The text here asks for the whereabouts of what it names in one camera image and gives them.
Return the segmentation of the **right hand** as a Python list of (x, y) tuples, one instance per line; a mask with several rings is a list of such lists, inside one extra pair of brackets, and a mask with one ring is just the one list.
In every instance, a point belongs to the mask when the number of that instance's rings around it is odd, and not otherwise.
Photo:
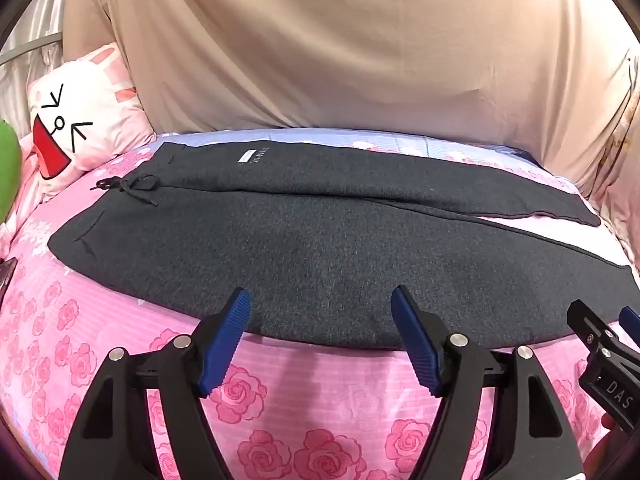
[(605, 462), (606, 454), (610, 441), (615, 434), (617, 428), (614, 418), (609, 414), (604, 414), (601, 418), (601, 425), (608, 430), (608, 433), (597, 443), (597, 445), (589, 452), (582, 464), (586, 479), (592, 480), (597, 477), (598, 471)]

